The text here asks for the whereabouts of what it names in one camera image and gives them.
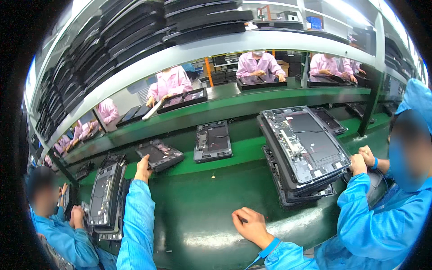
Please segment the face mask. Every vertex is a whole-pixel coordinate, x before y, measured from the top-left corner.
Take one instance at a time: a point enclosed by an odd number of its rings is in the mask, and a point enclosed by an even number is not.
[[[428,172],[415,179],[410,173],[408,163],[404,158],[402,143],[392,137],[389,146],[389,156],[393,180],[406,192],[416,192],[425,182]]]
[[[264,53],[265,53],[265,51],[254,51],[254,54],[256,56],[263,56]]]

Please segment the black cable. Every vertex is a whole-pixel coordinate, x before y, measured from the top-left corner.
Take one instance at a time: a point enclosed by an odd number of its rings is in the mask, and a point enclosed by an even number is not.
[[[321,130],[321,131],[314,131],[314,130],[294,131],[294,133],[303,133],[303,132],[315,132],[315,133],[320,133],[320,132],[323,132],[323,131],[322,131],[322,130]]]

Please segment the blue uniform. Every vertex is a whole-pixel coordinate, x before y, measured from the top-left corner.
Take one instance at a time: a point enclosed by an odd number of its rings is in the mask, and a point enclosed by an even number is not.
[[[154,269],[153,227],[155,203],[149,186],[141,180],[133,180],[126,196],[123,239],[117,259],[118,270]]]
[[[63,207],[57,215],[49,218],[38,216],[30,209],[30,217],[37,232],[43,234],[48,243],[77,270],[99,270],[99,260],[105,270],[115,270],[116,257],[100,248],[95,248],[84,229],[73,229],[64,220]]]
[[[408,81],[396,114],[409,109],[417,110],[425,118],[432,133],[432,92],[416,79]],[[385,177],[393,178],[391,168]],[[304,257],[301,247],[282,243],[266,258],[267,269],[391,270],[400,265],[427,218],[432,202],[432,178],[426,179],[415,192],[406,192],[394,184],[372,210],[366,199],[369,187],[367,174],[351,178],[337,200],[340,207],[337,235],[315,248],[316,260]]]

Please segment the pink uniform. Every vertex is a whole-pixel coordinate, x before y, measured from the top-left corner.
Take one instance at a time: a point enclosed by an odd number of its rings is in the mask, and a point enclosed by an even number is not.
[[[268,70],[271,70],[271,73],[274,75],[283,74],[286,76],[285,71],[282,70],[273,55],[269,53],[264,53],[258,63],[254,59],[251,51],[240,56],[236,73],[237,78],[250,76],[252,72],[257,70],[262,70],[266,73]]]
[[[119,117],[117,106],[114,104],[112,99],[107,98],[106,100],[102,101],[98,105],[98,112],[101,115],[104,123],[108,125],[111,123],[114,119]]]
[[[337,69],[337,64],[334,58],[326,58],[324,54],[316,54],[311,60],[311,76],[320,75],[320,70],[330,70],[330,73],[342,77],[342,72]]]
[[[58,143],[54,144],[54,147],[57,149],[57,151],[60,154],[63,154],[63,149],[70,144],[70,139],[68,136],[63,135],[60,140],[58,140]]]
[[[350,60],[349,66],[353,70],[353,73],[356,73],[360,69],[360,63],[355,60]]]
[[[346,73],[348,73],[348,75],[353,75],[354,74],[354,70],[351,67],[351,62],[349,59],[347,58],[341,58],[342,60],[342,64],[343,64],[343,71],[345,71]]]
[[[81,121],[78,120],[78,124],[75,126],[75,129],[73,130],[73,139],[70,141],[70,144],[72,145],[73,142],[76,139],[82,140],[87,136],[90,129],[90,122],[85,123],[84,125],[81,124]]]
[[[177,95],[192,90],[191,81],[181,66],[171,68],[168,74],[159,72],[156,76],[158,82],[150,86],[147,99],[152,96],[160,100],[167,94]]]

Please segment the blue sleeve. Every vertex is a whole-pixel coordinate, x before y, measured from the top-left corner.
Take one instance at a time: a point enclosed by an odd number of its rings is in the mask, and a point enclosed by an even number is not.
[[[149,186],[133,180],[126,196],[123,239],[117,258],[118,270],[155,269],[153,261],[153,227],[155,203]]]
[[[351,178],[337,200],[337,234],[353,255],[385,261],[414,244],[427,216],[431,193],[419,192],[399,208],[374,214],[366,199],[369,186],[370,178],[365,173]]]
[[[393,179],[393,172],[391,171],[391,164],[388,166],[388,170],[384,175],[385,179]]]
[[[41,232],[48,243],[75,267],[96,267],[99,257],[83,229],[76,229],[73,237],[55,228]]]
[[[303,247],[281,242],[264,261],[267,270],[318,270],[315,259],[303,256]]]
[[[63,206],[58,207],[58,211],[56,215],[51,216],[52,219],[57,219],[60,222],[64,222],[64,210]]]

